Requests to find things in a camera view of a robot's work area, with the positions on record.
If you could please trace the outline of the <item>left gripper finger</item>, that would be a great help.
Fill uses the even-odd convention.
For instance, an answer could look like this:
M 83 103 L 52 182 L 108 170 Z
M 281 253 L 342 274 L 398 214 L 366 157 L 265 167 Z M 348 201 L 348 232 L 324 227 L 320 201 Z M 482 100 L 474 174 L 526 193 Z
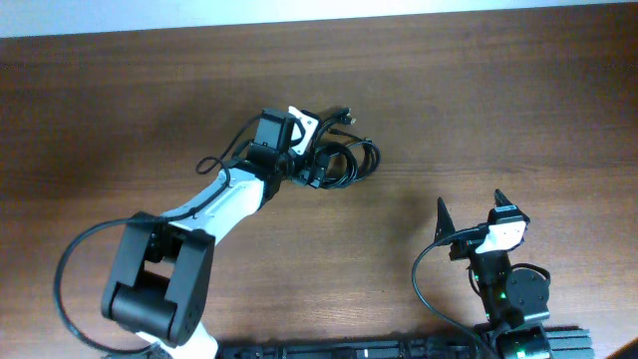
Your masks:
M 314 181 L 314 164 L 312 162 L 294 163 L 290 179 L 300 185 L 310 185 Z
M 329 174 L 331 163 L 331 156 L 327 154 L 319 154 L 316 157 L 316 169 L 315 169 L 315 177 L 314 177 L 314 187 L 321 188 L 326 186 L 331 180 L 331 176 Z

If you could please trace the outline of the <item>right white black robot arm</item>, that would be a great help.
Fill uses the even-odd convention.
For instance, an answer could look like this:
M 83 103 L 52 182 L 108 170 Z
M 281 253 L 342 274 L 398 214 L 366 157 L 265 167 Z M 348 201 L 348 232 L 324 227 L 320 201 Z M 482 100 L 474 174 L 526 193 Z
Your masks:
M 513 264 L 508 254 L 524 243 L 530 218 L 500 191 L 487 220 L 457 229 L 438 199 L 435 244 L 450 249 L 450 260 L 468 260 L 471 283 L 487 323 L 479 338 L 500 358 L 550 358 L 542 322 L 549 318 L 549 272 L 529 263 Z

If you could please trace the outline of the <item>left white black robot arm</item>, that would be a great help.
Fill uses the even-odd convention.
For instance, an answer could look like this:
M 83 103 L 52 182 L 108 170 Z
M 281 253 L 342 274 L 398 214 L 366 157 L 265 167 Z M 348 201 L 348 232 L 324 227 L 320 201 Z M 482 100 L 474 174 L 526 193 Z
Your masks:
M 257 213 L 285 180 L 318 186 L 325 157 L 311 147 L 319 118 L 289 107 L 265 109 L 253 139 L 231 147 L 216 179 L 161 215 L 138 212 L 124 229 L 101 311 L 171 358 L 213 358 L 218 342 L 201 322 L 216 246 Z

